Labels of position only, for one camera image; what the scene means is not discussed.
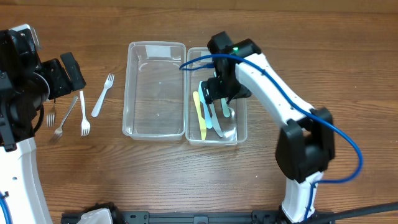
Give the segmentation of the pale blue plastic knife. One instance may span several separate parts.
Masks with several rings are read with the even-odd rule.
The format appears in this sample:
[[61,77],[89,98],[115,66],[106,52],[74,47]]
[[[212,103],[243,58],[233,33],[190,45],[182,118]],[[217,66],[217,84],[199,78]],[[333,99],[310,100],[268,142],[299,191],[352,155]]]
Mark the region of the pale blue plastic knife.
[[224,117],[229,118],[231,116],[231,113],[229,111],[229,106],[227,104],[226,98],[221,99],[221,107],[222,107]]

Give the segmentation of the light blue plastic knife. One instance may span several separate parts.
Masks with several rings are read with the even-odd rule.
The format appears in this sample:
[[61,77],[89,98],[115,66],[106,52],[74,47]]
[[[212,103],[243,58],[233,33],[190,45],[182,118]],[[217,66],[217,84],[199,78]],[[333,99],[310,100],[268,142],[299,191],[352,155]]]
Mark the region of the light blue plastic knife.
[[205,114],[206,128],[207,129],[211,129],[213,127],[213,123],[212,123],[212,120],[211,120],[210,112],[208,110],[208,106],[207,106],[206,101],[205,101],[203,88],[202,88],[201,84],[202,84],[202,81],[199,82],[198,93],[199,93],[199,97],[200,97],[200,102],[203,105],[203,110],[204,110],[204,114]]

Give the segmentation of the cream plastic knife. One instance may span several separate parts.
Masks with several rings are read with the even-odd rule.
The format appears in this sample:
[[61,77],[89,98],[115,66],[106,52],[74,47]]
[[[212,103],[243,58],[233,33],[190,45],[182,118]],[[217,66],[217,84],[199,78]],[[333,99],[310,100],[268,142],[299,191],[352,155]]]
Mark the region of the cream plastic knife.
[[193,95],[195,108],[196,108],[196,111],[197,111],[198,122],[199,122],[199,127],[200,127],[201,140],[205,140],[206,139],[207,127],[206,127],[205,119],[203,118],[203,116],[201,114],[200,96],[199,96],[199,93],[197,91],[194,91],[192,93],[192,95]]

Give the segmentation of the white plastic knife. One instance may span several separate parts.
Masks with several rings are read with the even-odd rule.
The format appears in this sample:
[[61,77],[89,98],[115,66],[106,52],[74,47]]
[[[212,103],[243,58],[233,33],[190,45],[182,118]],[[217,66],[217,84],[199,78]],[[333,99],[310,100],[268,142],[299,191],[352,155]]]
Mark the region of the white plastic knife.
[[213,124],[213,129],[216,131],[217,135],[220,138],[222,138],[224,135],[223,135],[223,132],[221,130],[220,124],[218,122],[218,118],[217,118],[217,115],[216,115],[214,104],[209,104],[209,107],[210,107],[210,110],[211,110],[211,121],[212,121],[212,124]]

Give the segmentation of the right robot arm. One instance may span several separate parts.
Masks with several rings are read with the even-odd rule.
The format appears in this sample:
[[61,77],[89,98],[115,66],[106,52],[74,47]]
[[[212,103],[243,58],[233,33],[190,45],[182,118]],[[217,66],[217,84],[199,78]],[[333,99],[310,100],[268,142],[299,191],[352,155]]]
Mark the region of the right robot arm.
[[312,119],[333,122],[326,109],[315,109],[295,94],[270,66],[261,49],[251,40],[233,43],[227,33],[212,36],[207,48],[216,76],[203,82],[206,104],[254,95],[279,127],[275,150],[277,164],[286,177],[282,217],[299,223],[314,213],[316,191],[311,184],[321,180],[335,158],[333,131]]

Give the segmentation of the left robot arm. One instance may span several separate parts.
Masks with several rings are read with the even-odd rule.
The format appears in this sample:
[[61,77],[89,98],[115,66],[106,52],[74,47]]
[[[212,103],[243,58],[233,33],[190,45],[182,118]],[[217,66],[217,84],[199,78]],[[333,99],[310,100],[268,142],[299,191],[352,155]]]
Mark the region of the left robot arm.
[[1,31],[1,223],[51,223],[37,170],[44,103],[85,87],[68,52],[41,62],[28,24]]

